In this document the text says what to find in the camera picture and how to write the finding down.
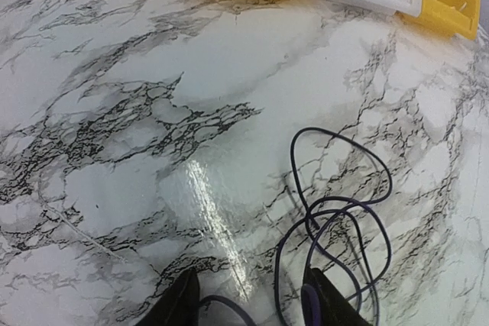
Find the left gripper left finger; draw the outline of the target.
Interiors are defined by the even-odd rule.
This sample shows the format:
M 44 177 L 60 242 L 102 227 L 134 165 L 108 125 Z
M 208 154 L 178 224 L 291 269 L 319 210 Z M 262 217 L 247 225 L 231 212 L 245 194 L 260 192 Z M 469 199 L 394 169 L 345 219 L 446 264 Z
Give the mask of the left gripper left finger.
M 184 270 L 163 292 L 137 326 L 194 326 L 198 324 L 200 284 L 196 269 Z

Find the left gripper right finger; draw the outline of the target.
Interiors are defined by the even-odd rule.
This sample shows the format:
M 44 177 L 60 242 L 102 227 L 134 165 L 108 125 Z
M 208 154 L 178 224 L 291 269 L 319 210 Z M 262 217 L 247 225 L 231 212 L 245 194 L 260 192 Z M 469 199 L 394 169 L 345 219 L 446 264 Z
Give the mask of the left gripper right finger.
M 305 325 L 368 326 L 329 279 L 318 269 L 305 271 Z

